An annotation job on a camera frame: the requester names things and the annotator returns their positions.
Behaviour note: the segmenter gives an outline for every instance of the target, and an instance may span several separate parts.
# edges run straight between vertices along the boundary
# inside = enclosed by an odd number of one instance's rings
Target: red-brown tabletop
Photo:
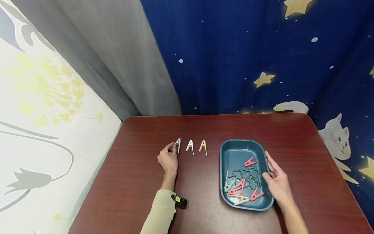
[[[128,118],[69,233],[139,233],[163,179],[157,156],[178,138],[175,191],[188,206],[177,208],[171,234],[287,233],[276,203],[254,212],[221,198],[220,146],[228,139],[255,140],[269,151],[288,174],[310,233],[373,233],[313,122],[300,113]],[[189,140],[195,156],[186,152]],[[202,140],[208,157],[199,153]]]

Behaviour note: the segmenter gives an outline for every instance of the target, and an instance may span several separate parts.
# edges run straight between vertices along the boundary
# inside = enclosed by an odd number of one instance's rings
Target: tray
[[[250,165],[259,171],[257,180],[260,185],[258,186],[257,194],[264,192],[265,194],[254,201],[249,201],[242,205],[235,206],[234,203],[237,202],[235,198],[228,197],[224,192],[224,185],[226,180],[226,172],[229,172],[229,176],[234,170],[241,170],[247,167],[244,167],[244,163],[250,159],[252,162],[257,161],[257,163]],[[227,140],[221,145],[221,155],[220,155],[220,185],[221,185],[221,195],[223,200],[232,207],[245,209],[245,210],[257,210],[263,211],[269,209],[273,203],[274,198],[271,195],[267,183],[262,177],[263,172],[269,172],[267,165],[267,159],[265,156],[264,148],[257,142],[253,140]],[[250,197],[253,193],[253,190],[249,188],[244,188],[243,195]]]

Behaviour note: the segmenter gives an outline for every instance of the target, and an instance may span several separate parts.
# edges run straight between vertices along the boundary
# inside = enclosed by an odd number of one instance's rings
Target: forearm
[[[309,234],[300,210],[295,202],[281,205],[288,234]]]
[[[175,201],[175,174],[165,174],[160,190],[154,197],[152,209],[145,221],[140,234],[167,234],[170,223],[174,218]]]
[[[165,173],[160,189],[167,189],[170,191],[174,191],[176,177],[177,177],[177,172]]]

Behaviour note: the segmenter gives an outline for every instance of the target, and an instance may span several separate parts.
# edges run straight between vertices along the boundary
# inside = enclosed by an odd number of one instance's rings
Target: right hand
[[[262,173],[262,177],[265,179],[270,192],[281,208],[294,204],[287,174],[278,166],[267,151],[265,151],[265,155],[269,165],[270,175],[264,172]]]

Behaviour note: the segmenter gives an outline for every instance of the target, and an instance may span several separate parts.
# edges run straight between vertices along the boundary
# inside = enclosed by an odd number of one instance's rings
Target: star
[[[373,69],[370,71],[369,75],[372,75],[372,77],[374,78],[374,66]]]
[[[257,88],[263,84],[270,84],[272,81],[271,79],[275,77],[275,75],[267,75],[265,72],[261,73],[260,77],[255,80],[253,83],[257,84]]]
[[[286,15],[287,17],[293,13],[305,14],[308,4],[313,0],[286,0],[284,5],[287,6]]]
[[[369,157],[367,158],[368,158],[368,167],[363,168],[359,171],[365,174],[366,176],[369,176],[370,178],[374,179],[374,159],[369,158]]]

